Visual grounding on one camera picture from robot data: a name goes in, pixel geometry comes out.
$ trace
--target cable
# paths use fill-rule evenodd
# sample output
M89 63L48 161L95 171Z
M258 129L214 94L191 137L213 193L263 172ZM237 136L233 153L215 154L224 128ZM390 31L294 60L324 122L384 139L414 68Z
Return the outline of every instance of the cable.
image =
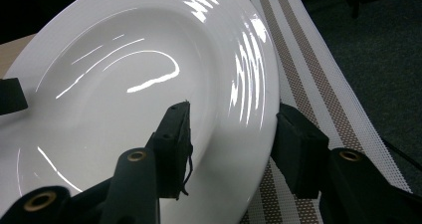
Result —
M381 140L384 142L385 146L387 146L388 148L390 148L391 150L393 150L395 153L399 154L401 157L403 157L406 161L408 161L410 164L412 164L413 166L415 166L417 169L419 169L419 171L422 171L422 165L417 162L415 159L411 158L410 156L408 156L406 153L404 153L402 150L398 149L396 146L394 146L393 144L389 143L387 140L385 140L384 138L381 138Z

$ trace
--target wooden surface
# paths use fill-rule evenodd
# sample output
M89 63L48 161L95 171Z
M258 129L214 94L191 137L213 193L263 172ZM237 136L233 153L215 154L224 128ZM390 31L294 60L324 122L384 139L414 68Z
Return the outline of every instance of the wooden surface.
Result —
M34 36L35 34L0 44L0 78L4 77L10 66Z

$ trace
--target plate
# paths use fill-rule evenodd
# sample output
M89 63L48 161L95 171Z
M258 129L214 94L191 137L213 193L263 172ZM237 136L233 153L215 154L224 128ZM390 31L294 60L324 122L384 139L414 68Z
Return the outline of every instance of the plate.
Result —
M145 146L166 109L191 102L189 196L162 223L235 223L261 181L276 129L272 41L249 0L77 0L6 77L29 109L0 118L0 211L47 185L73 195Z

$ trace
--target striped placemat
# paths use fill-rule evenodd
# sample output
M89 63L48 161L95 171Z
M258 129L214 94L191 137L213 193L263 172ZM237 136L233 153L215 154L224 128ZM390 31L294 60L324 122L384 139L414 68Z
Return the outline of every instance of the striped placemat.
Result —
M301 0L251 0L277 50L284 104L298 108L330 139L329 148L364 152L394 186L409 186L345 80ZM322 223L318 200L292 195L270 160L240 223Z

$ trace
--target gray carpet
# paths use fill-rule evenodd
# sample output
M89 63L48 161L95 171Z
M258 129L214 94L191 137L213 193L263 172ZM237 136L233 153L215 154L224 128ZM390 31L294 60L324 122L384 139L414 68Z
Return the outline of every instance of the gray carpet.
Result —
M422 0L363 4L303 0L316 27L379 134L422 164ZM414 193L422 173L393 158Z

